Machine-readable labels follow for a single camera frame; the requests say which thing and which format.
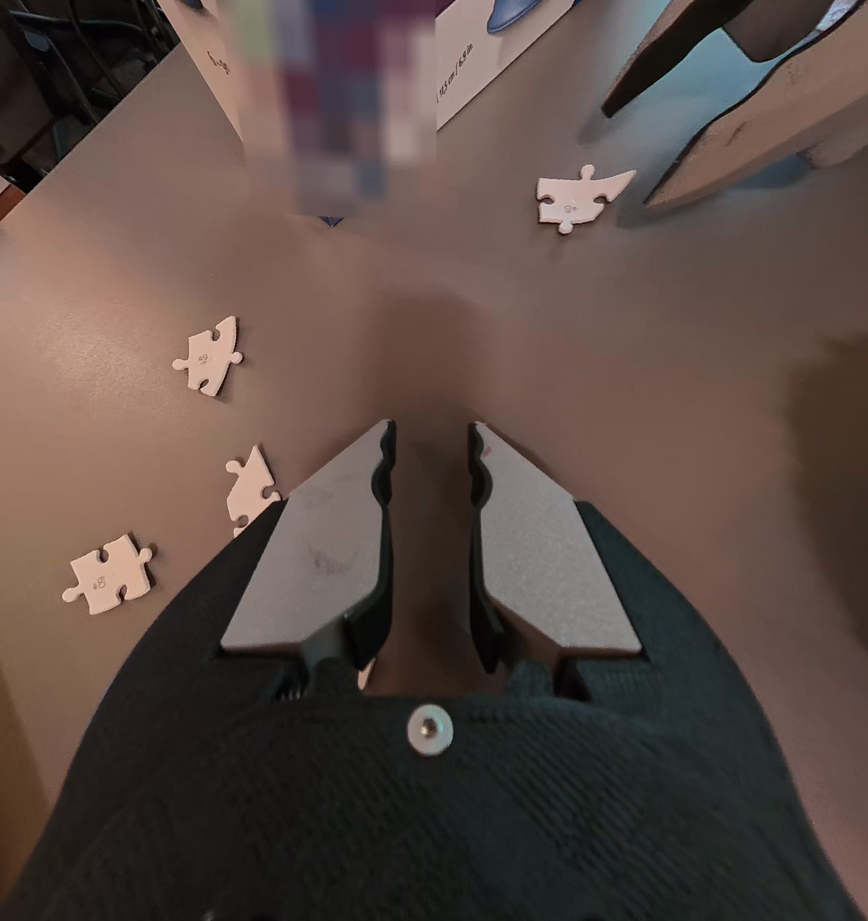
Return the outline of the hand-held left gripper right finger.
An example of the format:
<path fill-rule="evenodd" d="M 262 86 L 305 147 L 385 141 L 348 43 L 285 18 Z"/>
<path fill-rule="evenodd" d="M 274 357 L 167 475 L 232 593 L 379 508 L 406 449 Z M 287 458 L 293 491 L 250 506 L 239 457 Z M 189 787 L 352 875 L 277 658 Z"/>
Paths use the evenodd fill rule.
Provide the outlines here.
<path fill-rule="evenodd" d="M 469 425 L 467 450 L 470 632 L 486 673 L 640 656 L 574 496 L 483 422 Z"/>

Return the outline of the white puzzle piece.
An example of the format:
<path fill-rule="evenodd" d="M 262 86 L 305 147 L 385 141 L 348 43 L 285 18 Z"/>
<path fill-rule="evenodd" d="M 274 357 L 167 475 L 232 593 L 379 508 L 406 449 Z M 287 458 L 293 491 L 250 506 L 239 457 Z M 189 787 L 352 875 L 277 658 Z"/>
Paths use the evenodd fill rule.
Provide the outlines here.
<path fill-rule="evenodd" d="M 62 600 L 83 597 L 89 614 L 97 615 L 141 598 L 152 589 L 148 564 L 154 555 L 152 547 L 137 547 L 130 534 L 93 549 L 70 561 L 76 585 L 63 591 Z"/>
<path fill-rule="evenodd" d="M 635 169 L 606 178 L 595 178 L 594 172 L 592 164 L 585 164 L 575 179 L 539 178 L 535 186 L 539 222 L 555 224 L 559 234 L 567 235 L 575 225 L 594 221 L 636 176 Z"/>
<path fill-rule="evenodd" d="M 237 350 L 239 321 L 228 316 L 217 323 L 215 331 L 204 330 L 188 338 L 187 357 L 176 358 L 172 367 L 187 373 L 187 386 L 211 398 L 218 397 L 230 366 L 244 361 Z"/>
<path fill-rule="evenodd" d="M 236 476 L 226 500 L 233 522 L 233 537 L 236 538 L 270 505 L 281 502 L 282 496 L 275 488 L 273 476 L 257 444 L 252 447 L 246 461 L 229 460 L 225 470 Z"/>

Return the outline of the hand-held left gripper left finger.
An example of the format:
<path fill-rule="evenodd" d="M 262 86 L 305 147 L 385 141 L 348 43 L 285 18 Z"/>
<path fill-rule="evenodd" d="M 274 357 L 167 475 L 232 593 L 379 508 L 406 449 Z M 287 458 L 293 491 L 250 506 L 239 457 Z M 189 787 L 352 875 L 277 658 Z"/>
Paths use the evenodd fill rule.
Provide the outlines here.
<path fill-rule="evenodd" d="M 228 655 L 338 659 L 365 671 L 393 617 L 389 503 L 396 424 L 383 419 L 297 486 L 222 638 Z"/>

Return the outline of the printed puzzle box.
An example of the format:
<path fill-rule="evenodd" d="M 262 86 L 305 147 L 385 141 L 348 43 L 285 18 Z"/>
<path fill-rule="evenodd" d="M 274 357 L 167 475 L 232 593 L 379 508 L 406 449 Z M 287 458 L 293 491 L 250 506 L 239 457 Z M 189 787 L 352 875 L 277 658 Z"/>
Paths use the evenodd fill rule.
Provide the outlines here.
<path fill-rule="evenodd" d="M 433 158 L 435 132 L 573 2 L 163 2 L 244 143 L 253 193 L 330 224 Z"/>

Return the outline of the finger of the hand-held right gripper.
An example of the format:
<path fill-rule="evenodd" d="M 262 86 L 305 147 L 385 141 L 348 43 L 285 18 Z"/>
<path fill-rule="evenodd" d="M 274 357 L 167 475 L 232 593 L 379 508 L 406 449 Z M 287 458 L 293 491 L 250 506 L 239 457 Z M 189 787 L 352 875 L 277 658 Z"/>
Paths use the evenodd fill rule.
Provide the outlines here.
<path fill-rule="evenodd" d="M 750 1 L 670 1 L 621 72 L 601 104 L 612 118 L 663 76 L 702 40 L 743 12 Z"/>
<path fill-rule="evenodd" d="M 725 190 L 789 155 L 839 165 L 868 145 L 868 1 L 774 66 L 687 143 L 644 205 L 664 211 Z"/>

